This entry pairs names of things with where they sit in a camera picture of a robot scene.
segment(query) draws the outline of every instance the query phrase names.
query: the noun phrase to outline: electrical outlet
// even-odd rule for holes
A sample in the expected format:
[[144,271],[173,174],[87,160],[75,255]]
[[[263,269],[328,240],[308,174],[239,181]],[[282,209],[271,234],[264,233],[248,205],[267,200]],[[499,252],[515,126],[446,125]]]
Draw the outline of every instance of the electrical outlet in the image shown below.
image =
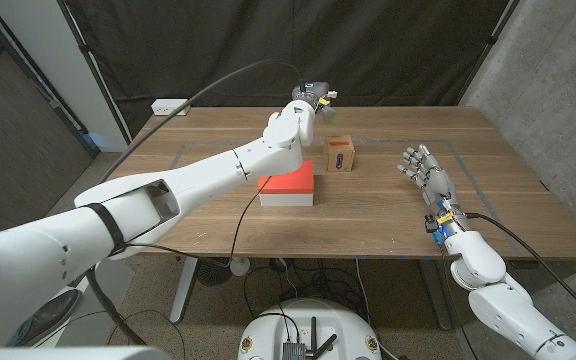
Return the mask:
[[[155,115],[169,115],[173,110],[181,106],[188,99],[157,99],[150,106],[152,112]],[[179,112],[177,116],[183,116],[188,113],[190,107],[187,107],[183,111]]]

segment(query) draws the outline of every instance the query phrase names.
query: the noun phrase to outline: white wall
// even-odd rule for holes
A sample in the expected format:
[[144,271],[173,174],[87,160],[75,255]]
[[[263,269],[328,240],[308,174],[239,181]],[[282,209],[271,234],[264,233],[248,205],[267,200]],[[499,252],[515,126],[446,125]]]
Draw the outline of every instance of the white wall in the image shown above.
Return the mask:
[[88,128],[99,149],[125,150],[126,141],[59,4],[54,0],[0,0],[0,16]]

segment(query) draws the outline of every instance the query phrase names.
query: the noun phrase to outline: black backdrop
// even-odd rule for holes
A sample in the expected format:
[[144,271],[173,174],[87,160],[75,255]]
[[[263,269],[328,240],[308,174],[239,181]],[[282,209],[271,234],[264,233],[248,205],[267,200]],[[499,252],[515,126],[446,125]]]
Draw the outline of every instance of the black backdrop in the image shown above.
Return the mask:
[[[66,0],[135,135],[157,98],[188,98],[276,58],[328,81],[335,106],[455,105],[508,0]],[[292,72],[266,67],[203,106],[283,106]]]

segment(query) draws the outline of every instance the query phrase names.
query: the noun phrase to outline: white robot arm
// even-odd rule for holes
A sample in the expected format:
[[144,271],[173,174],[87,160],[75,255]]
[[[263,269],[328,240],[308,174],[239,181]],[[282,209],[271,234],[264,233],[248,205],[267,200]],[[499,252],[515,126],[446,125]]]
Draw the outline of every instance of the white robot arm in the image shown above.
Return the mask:
[[123,243],[153,244],[206,201],[247,181],[299,169],[328,84],[309,88],[272,114],[257,140],[179,169],[108,181],[80,194],[74,210],[0,232],[0,346],[97,262],[141,249]]
[[468,301],[477,318],[535,359],[575,357],[576,342],[533,306],[528,292],[506,272],[501,256],[471,230],[459,210],[452,179],[426,146],[408,148],[403,155],[414,170],[397,168],[422,189],[426,204],[437,215],[448,253],[461,255],[450,271],[457,284],[470,291]]

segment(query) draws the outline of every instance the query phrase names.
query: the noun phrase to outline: table top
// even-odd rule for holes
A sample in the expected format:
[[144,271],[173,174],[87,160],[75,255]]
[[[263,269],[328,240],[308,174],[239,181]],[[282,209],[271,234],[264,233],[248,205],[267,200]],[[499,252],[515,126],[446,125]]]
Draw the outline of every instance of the table top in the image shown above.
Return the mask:
[[[277,108],[193,108],[148,139],[113,177],[178,168],[261,137]],[[152,116],[143,134],[162,116]],[[327,173],[323,139],[351,135],[348,173]],[[477,109],[470,107],[337,108],[334,125],[318,118],[312,207],[261,207],[256,200],[239,230],[236,256],[438,259],[425,232],[421,191],[397,171],[402,152],[424,143],[448,170],[461,208],[500,219],[544,258],[576,260],[576,222]],[[160,245],[198,256],[228,256],[251,181],[188,214]],[[484,220],[471,226],[506,259],[530,254]],[[163,254],[144,249],[146,254]]]

